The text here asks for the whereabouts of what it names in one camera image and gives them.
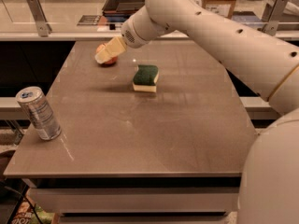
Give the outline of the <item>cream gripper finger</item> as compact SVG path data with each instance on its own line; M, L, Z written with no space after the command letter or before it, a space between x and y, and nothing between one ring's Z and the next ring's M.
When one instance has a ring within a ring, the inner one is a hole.
M106 44L105 53L111 57L118 57L127 50L127 45L121 36L113 37L109 42L103 44Z

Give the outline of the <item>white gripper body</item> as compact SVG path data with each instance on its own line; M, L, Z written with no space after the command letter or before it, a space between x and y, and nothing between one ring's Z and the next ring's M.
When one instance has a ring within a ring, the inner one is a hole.
M121 35L127 46L137 49L149 43L149 21L131 16L121 27Z

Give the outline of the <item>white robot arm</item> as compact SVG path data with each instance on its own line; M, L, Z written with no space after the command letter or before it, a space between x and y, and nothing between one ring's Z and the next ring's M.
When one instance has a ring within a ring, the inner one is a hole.
M198 0L145 0L96 51L105 63L178 30L257 92L280 119L251 146L238 197L239 224L299 224L299 49L202 8Z

